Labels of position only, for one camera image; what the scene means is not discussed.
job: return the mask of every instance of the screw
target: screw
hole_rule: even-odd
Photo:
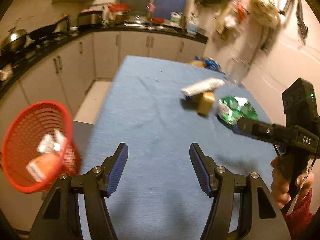
[[[225,167],[222,167],[222,166],[217,167],[217,172],[224,173],[225,171],[226,171]]]
[[[60,179],[66,179],[67,177],[68,177],[68,174],[66,174],[66,173],[62,173],[62,174],[59,176]]]
[[[101,167],[94,167],[93,169],[92,169],[92,171],[93,171],[93,173],[99,173],[100,171],[101,171]]]
[[[257,178],[259,178],[259,174],[256,172],[252,172],[251,177],[253,177],[254,179],[257,179]]]

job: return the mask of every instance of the cabinet handle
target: cabinet handle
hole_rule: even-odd
[[[53,62],[54,62],[54,66],[56,67],[56,74],[58,74],[58,73],[59,73],[59,70],[58,70],[57,59],[56,59],[56,58],[53,58]]]
[[[180,53],[182,53],[183,49],[184,49],[184,42],[181,43]]]
[[[62,71],[62,60],[61,60],[61,57],[60,57],[60,56],[58,56],[58,60],[59,60],[60,70]]]
[[[155,38],[151,37],[151,44],[150,44],[150,48],[153,49],[153,44],[155,43]]]
[[[83,45],[82,45],[82,42],[79,42],[80,44],[80,54],[83,54]]]
[[[116,46],[119,46],[119,38],[120,38],[120,34],[116,36]]]
[[[146,47],[147,47],[147,48],[149,47],[149,44],[150,44],[150,37],[147,36],[147,41],[146,41]]]

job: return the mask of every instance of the bottle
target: bottle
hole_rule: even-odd
[[[198,18],[194,15],[194,13],[191,13],[191,16],[187,23],[187,32],[190,34],[197,34],[198,29]]]

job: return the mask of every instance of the hand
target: hand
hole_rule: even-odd
[[[271,194],[273,198],[276,200],[278,207],[281,209],[284,207],[285,204],[289,203],[289,201],[291,200],[291,197],[288,193],[290,182],[283,177],[283,175],[281,174],[281,171],[278,169],[278,166],[280,165],[279,157],[276,157],[270,163],[270,165],[274,168],[272,171],[273,182],[271,184]],[[299,177],[297,177],[296,179],[297,187],[300,187],[305,175],[306,173],[303,173]],[[300,195],[297,199],[297,203],[306,197],[309,190],[311,189],[314,179],[315,179],[315,176],[311,172],[307,180],[304,182],[302,189],[300,190]]]

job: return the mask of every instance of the orange box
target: orange box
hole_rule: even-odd
[[[26,166],[26,169],[36,182],[41,182],[58,161],[59,156],[56,155],[55,151],[52,151],[31,160]]]

